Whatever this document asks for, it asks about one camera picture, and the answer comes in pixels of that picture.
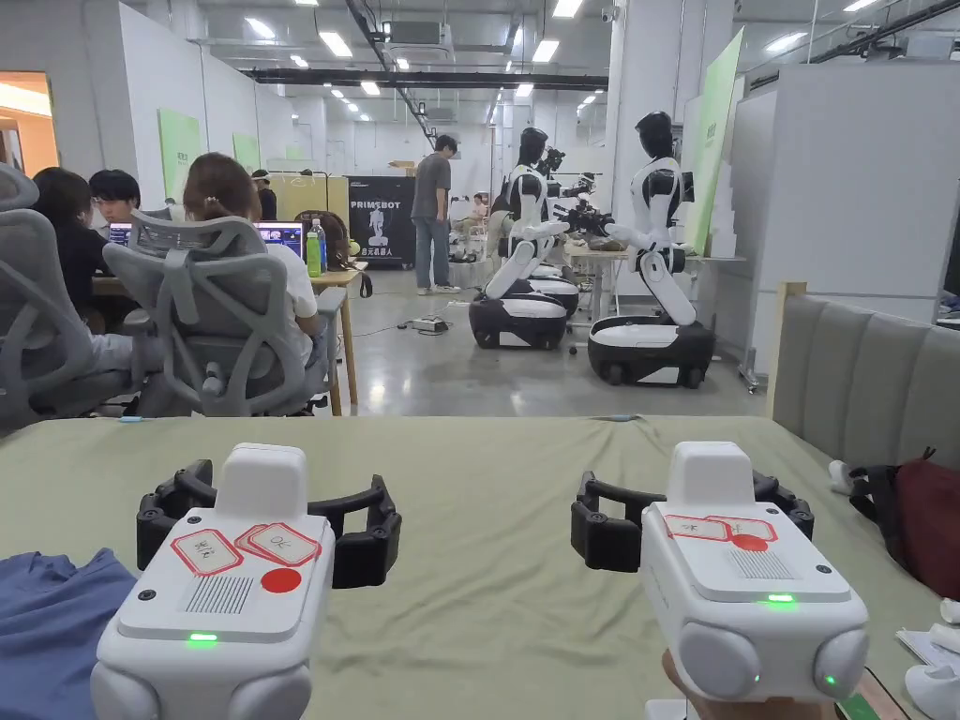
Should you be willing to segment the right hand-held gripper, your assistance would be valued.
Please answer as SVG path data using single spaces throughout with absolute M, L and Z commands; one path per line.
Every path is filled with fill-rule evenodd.
M 586 471 L 571 547 L 593 570 L 640 571 L 677 672 L 698 695 L 841 702 L 863 676 L 868 611 L 812 544 L 814 525 L 809 504 L 753 471 L 736 443 L 680 442 L 666 496 Z

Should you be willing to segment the person's right hand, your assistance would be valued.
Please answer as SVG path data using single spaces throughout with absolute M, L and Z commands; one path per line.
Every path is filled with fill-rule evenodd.
M 698 719 L 837 719 L 833 703 L 801 702 L 794 698 L 770 698 L 763 702 L 726 702 L 697 695 L 683 682 L 669 650 L 661 663 L 669 680 L 686 698 Z

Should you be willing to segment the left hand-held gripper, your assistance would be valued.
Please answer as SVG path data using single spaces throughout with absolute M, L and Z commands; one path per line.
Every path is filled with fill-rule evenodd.
M 98 719 L 301 719 L 331 586 L 382 586 L 398 558 L 401 514 L 378 474 L 308 504 L 301 449 L 241 443 L 216 489 L 213 471 L 198 459 L 142 497 L 143 571 L 91 674 Z M 360 511 L 365 529 L 347 532 Z

